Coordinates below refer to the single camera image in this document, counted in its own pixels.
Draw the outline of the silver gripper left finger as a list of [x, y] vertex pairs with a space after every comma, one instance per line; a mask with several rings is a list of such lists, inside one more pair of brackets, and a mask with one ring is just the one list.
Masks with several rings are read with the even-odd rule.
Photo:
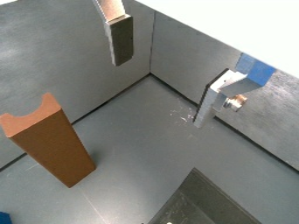
[[134, 57], [134, 17], [122, 0], [92, 0], [103, 20], [112, 64], [119, 67]]

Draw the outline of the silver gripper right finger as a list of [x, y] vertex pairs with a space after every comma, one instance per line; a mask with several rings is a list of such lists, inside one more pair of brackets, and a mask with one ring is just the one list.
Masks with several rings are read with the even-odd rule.
[[202, 128], [226, 108], [239, 111], [247, 101], [245, 93], [262, 88], [275, 71], [273, 66], [242, 53], [235, 70], [226, 69], [207, 85], [194, 125]]

